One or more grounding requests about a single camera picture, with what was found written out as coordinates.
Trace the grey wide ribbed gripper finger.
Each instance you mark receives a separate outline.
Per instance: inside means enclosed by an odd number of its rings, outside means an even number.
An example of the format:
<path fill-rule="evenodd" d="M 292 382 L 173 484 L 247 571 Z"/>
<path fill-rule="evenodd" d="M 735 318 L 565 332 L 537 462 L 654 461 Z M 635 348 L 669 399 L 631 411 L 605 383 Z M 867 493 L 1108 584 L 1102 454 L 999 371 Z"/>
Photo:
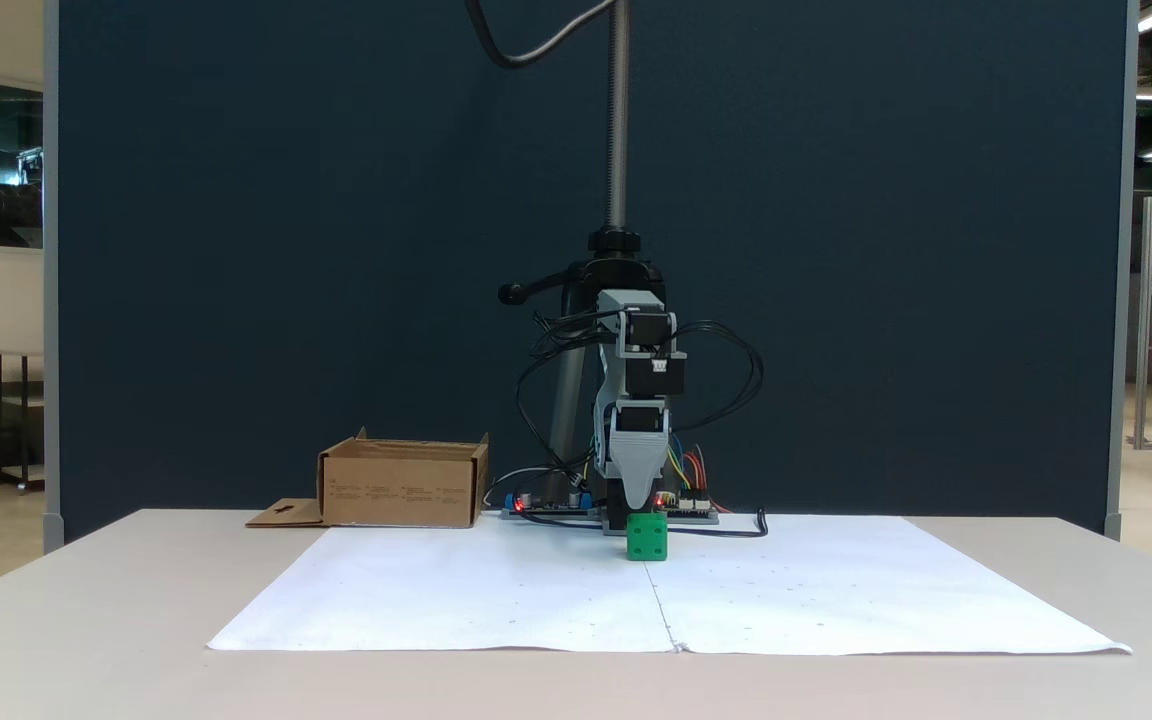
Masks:
<path fill-rule="evenodd" d="M 668 448 L 667 434 L 611 434 L 609 478 L 621 482 L 628 509 L 643 510 L 652 502 Z"/>

